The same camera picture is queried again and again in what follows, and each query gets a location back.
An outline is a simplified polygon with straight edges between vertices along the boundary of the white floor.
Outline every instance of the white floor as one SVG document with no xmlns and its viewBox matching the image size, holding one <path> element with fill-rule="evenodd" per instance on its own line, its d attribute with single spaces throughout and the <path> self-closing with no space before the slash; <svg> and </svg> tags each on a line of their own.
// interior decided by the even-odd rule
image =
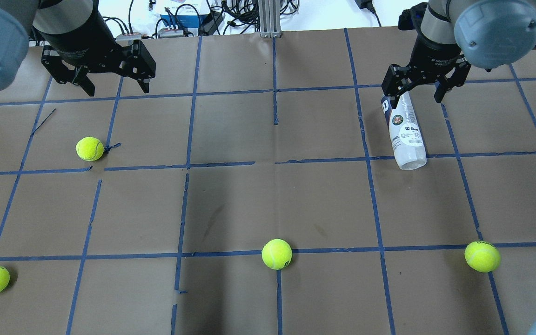
<svg viewBox="0 0 536 335">
<path fill-rule="evenodd" d="M 374 6 L 383 26 L 396 26 L 398 16 L 422 0 L 374 0 Z M 153 34 L 158 20 L 156 11 L 148 10 L 148 0 L 135 0 L 132 7 L 132 27 L 143 34 Z M 99 12 L 103 16 L 118 17 L 127 24 L 127 10 L 130 0 L 100 0 Z M 114 36 L 121 33 L 119 26 L 107 22 Z M 325 30 L 336 28 L 377 27 L 374 15 L 366 9 L 359 9 L 355 0 L 300 0 L 299 11 L 295 15 L 283 16 L 281 30 Z M 228 28 L 227 34 L 238 34 L 242 28 Z"/>
</svg>

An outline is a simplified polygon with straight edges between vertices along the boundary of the cylindrical container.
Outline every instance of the cylindrical container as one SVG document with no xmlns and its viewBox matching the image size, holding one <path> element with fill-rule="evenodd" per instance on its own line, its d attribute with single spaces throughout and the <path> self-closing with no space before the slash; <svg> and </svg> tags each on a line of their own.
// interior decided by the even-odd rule
<svg viewBox="0 0 536 335">
<path fill-rule="evenodd" d="M 401 170 L 415 170 L 425 165 L 425 146 L 409 93 L 400 96 L 396 109 L 392 109 L 388 97 L 382 97 L 381 103 L 398 167 Z"/>
</svg>

